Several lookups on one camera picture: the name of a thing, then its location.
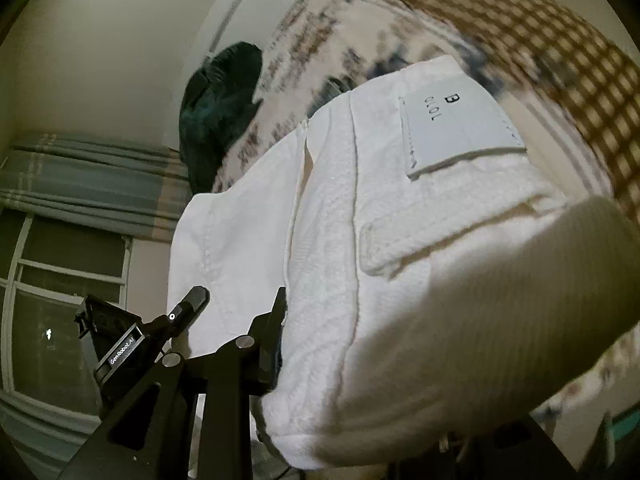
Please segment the white framed window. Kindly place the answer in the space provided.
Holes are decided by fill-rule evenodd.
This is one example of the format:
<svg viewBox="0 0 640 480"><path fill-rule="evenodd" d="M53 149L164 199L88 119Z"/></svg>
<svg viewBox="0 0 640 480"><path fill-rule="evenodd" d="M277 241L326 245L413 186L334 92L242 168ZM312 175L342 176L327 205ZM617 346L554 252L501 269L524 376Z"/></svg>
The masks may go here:
<svg viewBox="0 0 640 480"><path fill-rule="evenodd" d="M76 311L94 295L127 302L129 237L4 208L1 211L1 399L88 434L99 395L82 355Z"/></svg>

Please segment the green striped curtain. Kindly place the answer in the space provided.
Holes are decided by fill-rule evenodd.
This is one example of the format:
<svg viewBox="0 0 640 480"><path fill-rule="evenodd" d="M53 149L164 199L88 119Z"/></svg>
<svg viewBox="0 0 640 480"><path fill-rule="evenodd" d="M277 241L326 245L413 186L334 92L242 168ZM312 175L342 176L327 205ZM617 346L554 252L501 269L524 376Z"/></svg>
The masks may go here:
<svg viewBox="0 0 640 480"><path fill-rule="evenodd" d="M191 190L168 148L73 133L29 133L1 164L11 209L169 243Z"/></svg>

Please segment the dark green quilt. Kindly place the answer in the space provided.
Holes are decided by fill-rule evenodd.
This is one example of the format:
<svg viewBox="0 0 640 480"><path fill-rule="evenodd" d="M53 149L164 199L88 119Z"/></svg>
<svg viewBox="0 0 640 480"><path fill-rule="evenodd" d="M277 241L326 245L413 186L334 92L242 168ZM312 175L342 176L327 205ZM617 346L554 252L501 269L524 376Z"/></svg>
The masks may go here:
<svg viewBox="0 0 640 480"><path fill-rule="evenodd" d="M179 114L179 153L191 192L208 193L229 148L245 132L260 103L254 99L262 50L237 42L206 60L191 76Z"/></svg>

